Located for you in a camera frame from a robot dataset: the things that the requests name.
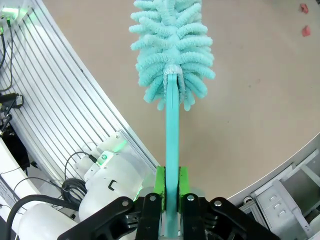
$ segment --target screw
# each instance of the screw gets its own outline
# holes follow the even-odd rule
[[[217,200],[217,201],[214,202],[214,205],[215,205],[216,207],[221,207],[222,202],[219,201],[219,200]]]
[[[129,202],[127,201],[127,200],[124,200],[123,202],[122,202],[122,206],[128,206],[129,205]]]
[[[189,195],[186,199],[188,199],[188,201],[193,201],[195,200],[195,197],[192,195]]]

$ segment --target black device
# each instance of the black device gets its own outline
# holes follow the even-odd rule
[[[162,198],[157,193],[136,201],[119,197],[57,240],[118,240],[136,230],[135,240],[158,240]],[[279,240],[223,197],[208,202],[189,193],[181,200],[183,240]]]

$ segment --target small red piece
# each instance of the small red piece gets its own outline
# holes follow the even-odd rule
[[[302,29],[302,36],[307,37],[310,36],[311,31],[310,31],[310,27],[307,25]]]
[[[308,6],[305,3],[300,4],[301,11],[307,14],[309,12]]]

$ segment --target beige floor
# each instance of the beige floor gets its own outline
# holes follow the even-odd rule
[[[143,100],[135,70],[133,0],[44,0],[75,51],[159,163],[164,112]],[[216,79],[181,109],[180,161],[208,198],[229,197],[320,131],[320,8],[298,0],[203,0]],[[309,25],[311,36],[302,37]]]

